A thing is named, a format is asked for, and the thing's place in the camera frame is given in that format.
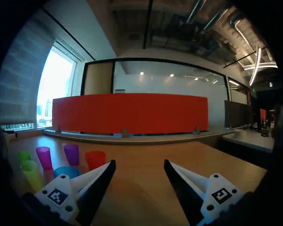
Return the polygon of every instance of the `red partition panel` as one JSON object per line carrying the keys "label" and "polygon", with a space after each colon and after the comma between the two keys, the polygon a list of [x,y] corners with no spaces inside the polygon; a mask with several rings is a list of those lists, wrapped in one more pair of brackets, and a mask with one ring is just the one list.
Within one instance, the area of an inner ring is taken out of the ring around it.
{"label": "red partition panel", "polygon": [[112,93],[53,100],[54,128],[88,133],[180,133],[208,129],[206,97]]}
{"label": "red partition panel", "polygon": [[260,108],[260,118],[261,120],[266,120],[266,110]]}

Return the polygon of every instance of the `recessed light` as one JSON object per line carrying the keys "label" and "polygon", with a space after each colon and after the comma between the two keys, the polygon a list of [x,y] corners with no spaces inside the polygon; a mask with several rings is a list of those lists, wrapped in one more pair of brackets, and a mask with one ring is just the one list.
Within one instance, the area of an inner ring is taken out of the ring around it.
{"label": "recessed light", "polygon": [[229,80],[229,82],[232,83],[232,84],[235,84],[236,86],[239,85],[238,83],[236,83],[236,82],[234,82],[234,81],[232,81],[232,80]]}

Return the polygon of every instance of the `purple cup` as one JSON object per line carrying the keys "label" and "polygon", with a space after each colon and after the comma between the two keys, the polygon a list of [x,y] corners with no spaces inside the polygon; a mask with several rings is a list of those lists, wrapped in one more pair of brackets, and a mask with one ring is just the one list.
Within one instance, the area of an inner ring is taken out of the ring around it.
{"label": "purple cup", "polygon": [[77,166],[79,163],[78,157],[78,145],[76,144],[66,144],[64,145],[65,155],[71,166]]}
{"label": "purple cup", "polygon": [[36,149],[40,163],[45,170],[52,169],[50,149],[48,147],[38,147]]}

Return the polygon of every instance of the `window shade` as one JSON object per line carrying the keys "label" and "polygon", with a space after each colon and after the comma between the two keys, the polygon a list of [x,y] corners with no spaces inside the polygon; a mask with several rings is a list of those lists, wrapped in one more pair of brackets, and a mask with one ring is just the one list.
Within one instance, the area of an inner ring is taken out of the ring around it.
{"label": "window shade", "polygon": [[38,23],[27,22],[5,56],[0,71],[0,124],[36,123],[42,70],[54,38]]}

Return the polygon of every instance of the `glass wall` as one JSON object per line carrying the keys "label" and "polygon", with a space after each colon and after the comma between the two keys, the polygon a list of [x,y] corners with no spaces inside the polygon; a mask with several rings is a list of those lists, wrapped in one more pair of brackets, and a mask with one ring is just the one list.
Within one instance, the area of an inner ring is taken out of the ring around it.
{"label": "glass wall", "polygon": [[153,61],[115,63],[113,92],[168,93],[208,98],[209,131],[224,128],[225,76],[196,67]]}
{"label": "glass wall", "polygon": [[240,82],[237,82],[234,79],[229,78],[229,89],[231,91],[231,97],[233,102],[251,105],[251,91],[245,85],[241,84]]}

